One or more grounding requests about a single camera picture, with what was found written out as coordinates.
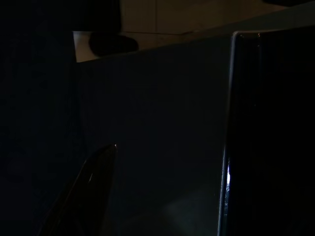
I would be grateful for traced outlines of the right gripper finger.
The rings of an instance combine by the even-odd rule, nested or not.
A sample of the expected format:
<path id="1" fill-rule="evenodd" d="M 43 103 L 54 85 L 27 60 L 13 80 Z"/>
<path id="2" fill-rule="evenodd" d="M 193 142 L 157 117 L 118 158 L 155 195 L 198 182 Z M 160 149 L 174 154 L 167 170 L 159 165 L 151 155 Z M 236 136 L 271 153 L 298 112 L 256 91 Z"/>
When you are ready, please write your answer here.
<path id="1" fill-rule="evenodd" d="M 48 211 L 39 236 L 98 236 L 113 185 L 116 144 L 94 152 Z"/>

